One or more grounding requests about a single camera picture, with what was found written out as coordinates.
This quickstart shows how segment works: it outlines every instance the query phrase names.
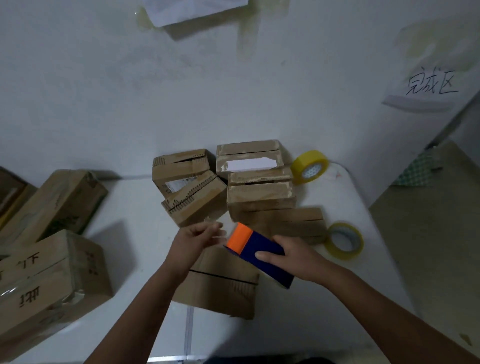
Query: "person's right hand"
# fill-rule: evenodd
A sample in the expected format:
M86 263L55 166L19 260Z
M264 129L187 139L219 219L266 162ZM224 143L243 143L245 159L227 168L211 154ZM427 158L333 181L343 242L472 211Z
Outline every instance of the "person's right hand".
M257 252L255 257L273 264L303 280L324 285L334 263L322 257L301 238L275 235L273 240L285 251L285 256Z

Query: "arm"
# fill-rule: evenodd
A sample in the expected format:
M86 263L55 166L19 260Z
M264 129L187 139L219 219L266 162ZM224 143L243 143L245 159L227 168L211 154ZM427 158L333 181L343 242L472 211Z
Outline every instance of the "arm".
M283 247L285 256L257 252L257 258L326 287L355 316L391 363L480 363L480 359L353 272L322 257L302 239L275 236L274 240Z
M222 224L202 222L179 230L165 262L140 290L85 364L147 362L170 301L203 249L223 243Z

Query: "white label on box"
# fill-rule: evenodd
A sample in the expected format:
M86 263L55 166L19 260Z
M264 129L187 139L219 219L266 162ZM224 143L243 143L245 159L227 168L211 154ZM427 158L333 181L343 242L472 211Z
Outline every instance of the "white label on box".
M170 189L170 191L177 192L177 191L180 191L183 187L185 187L188 184L188 182L194 181L196 179L197 177L189 177L183 180L166 182L165 184Z
M247 170L271 170L276 168L276 160L267 157L229 160L222 167L222 172L244 172Z

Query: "green checkered cloth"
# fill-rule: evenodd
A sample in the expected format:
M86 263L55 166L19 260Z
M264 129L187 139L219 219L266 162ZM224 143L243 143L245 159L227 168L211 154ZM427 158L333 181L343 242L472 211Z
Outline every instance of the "green checkered cloth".
M420 154L393 182L392 186L430 187L433 158L429 151Z

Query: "white wall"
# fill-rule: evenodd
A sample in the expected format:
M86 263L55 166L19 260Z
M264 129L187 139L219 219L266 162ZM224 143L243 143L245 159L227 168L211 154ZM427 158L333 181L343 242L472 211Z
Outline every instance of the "white wall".
M396 35L480 9L474 0L292 0L283 16L264 0L259 25L243 23L253 30L241 52L235 21L181 41L141 32L136 1L2 2L3 166L36 185L58 168L138 176L161 154L278 138L294 157L316 148L343 164L372 203L463 107L425 116L380 105ZM464 90L464 104L477 91Z
M472 100L461 120L451 139L480 167L480 94Z

